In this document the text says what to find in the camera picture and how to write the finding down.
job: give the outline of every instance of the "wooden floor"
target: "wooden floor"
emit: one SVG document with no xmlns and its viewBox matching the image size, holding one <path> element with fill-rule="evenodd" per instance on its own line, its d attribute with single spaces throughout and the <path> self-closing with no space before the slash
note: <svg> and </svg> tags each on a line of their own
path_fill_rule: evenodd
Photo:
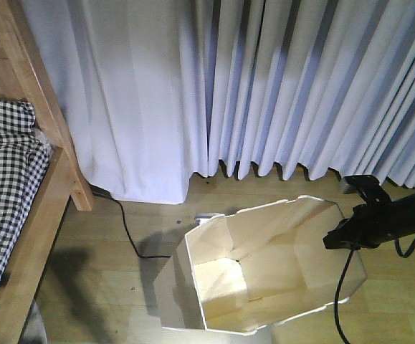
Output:
<svg viewBox="0 0 415 344">
<path fill-rule="evenodd" d="M 412 191 L 387 183 L 392 199 Z M 334 173 L 306 181 L 301 170 L 290 181 L 277 174 L 243 181 L 191 178 L 186 202 L 177 206 L 124 203 L 131 233 L 145 254 L 171 254 L 193 227 L 197 212 L 235 211 L 301 194 L 336 201 L 345 216 L 362 203 L 338 190 Z M 345 305 L 340 318 L 352 344 L 415 343 L 415 253 L 398 257 L 393 245 L 362 250 L 368 280 Z M 98 199 L 93 212 L 77 212 L 70 204 L 39 290 L 49 342 L 65 343 L 245 343 L 218 333 L 162 330 L 152 282 L 164 259 L 142 261 L 133 253 L 116 204 Z M 342 343 L 333 309 L 263 330 L 247 343 Z"/>
</svg>

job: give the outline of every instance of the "bed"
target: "bed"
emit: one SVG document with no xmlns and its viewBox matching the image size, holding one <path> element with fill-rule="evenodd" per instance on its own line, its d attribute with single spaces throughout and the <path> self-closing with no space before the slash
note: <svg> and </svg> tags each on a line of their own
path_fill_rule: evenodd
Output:
<svg viewBox="0 0 415 344">
<path fill-rule="evenodd" d="M 0 343 L 17 343 L 67 201 L 92 209 L 72 139 L 18 1 L 0 0 L 0 100 L 33 106 L 36 126 L 54 146 L 0 285 Z"/>
</svg>

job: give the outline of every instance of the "black cable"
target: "black cable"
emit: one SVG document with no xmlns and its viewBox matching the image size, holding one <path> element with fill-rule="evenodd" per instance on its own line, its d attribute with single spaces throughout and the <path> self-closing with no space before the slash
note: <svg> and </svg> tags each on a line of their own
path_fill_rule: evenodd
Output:
<svg viewBox="0 0 415 344">
<path fill-rule="evenodd" d="M 348 271 L 350 260 L 352 259 L 352 256 L 353 256 L 353 253 L 354 253 L 355 250 L 356 250 L 356 247 L 354 245 L 352 245 L 350 247 L 349 256 L 348 256 L 347 260 L 345 261 L 343 273 L 341 274 L 341 277 L 340 277 L 339 282 L 338 282 L 338 286 L 336 287 L 336 293 L 335 293 L 335 309 L 334 309 L 335 324 L 336 324 L 336 328 L 338 329 L 339 336 L 341 337 L 341 339 L 343 340 L 343 342 L 345 344 L 350 344 L 350 342 L 346 338 L 346 336 L 344 335 L 343 329 L 341 328 L 341 324 L 339 322 L 338 302 L 339 302 L 339 294 L 341 292 L 341 287 L 343 286 L 344 277 L 345 277 L 346 272 Z"/>
<path fill-rule="evenodd" d="M 97 192 L 92 192 L 92 194 L 94 196 L 101 197 L 103 199 L 108 199 L 110 201 L 114 201 L 117 205 L 120 206 L 121 216 L 123 218 L 124 229 L 126 230 L 126 234 L 128 235 L 130 244 L 133 245 L 135 254 L 137 254 L 137 256 L 139 258 L 141 258 L 141 259 L 171 258 L 171 256 L 164 256 L 164 255 L 144 256 L 144 255 L 140 254 L 139 251 L 137 250 L 137 246 L 134 244 L 133 238 L 130 236 L 129 229 L 128 229 L 128 224 L 126 223 L 126 214 L 124 212 L 123 205 L 119 201 L 117 201 L 116 199 L 114 199 L 113 197 L 106 196 L 106 195 L 103 195 L 103 194 L 97 193 Z"/>
<path fill-rule="evenodd" d="M 405 252 L 405 253 L 403 253 L 403 252 L 401 251 L 401 247 L 400 247 L 400 239 L 395 239 L 395 250 L 396 250 L 396 253 L 397 253 L 400 257 L 402 257 L 402 258 L 408 258 L 409 256 L 411 256 L 411 255 L 412 255 L 412 253 L 413 253 L 413 252 L 414 252 L 414 250 L 415 250 L 415 238 L 414 238 L 413 242 L 411 243 L 411 245 L 409 245 L 409 248 L 406 250 L 406 252 Z"/>
</svg>

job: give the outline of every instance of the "cardboard box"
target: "cardboard box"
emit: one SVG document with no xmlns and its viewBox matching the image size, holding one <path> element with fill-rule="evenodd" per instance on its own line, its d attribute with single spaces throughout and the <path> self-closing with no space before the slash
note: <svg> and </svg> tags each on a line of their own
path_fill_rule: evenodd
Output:
<svg viewBox="0 0 415 344">
<path fill-rule="evenodd" d="M 323 237 L 342 218 L 335 203 L 300 196 L 205 221 L 154 282 L 162 326 L 249 335 L 333 304 L 348 250 Z M 356 252 L 340 300 L 365 279 Z"/>
</svg>

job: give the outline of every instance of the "black metal arm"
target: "black metal arm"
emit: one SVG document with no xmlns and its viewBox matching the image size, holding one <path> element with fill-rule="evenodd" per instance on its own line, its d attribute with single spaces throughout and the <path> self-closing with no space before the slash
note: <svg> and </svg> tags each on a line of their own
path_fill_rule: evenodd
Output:
<svg viewBox="0 0 415 344">
<path fill-rule="evenodd" d="M 365 204 L 353 208 L 353 215 L 323 238 L 327 249 L 373 249 L 415 234 L 415 193 L 392 201 L 374 176 L 349 176 L 341 180 L 342 191 L 357 191 Z"/>
</svg>

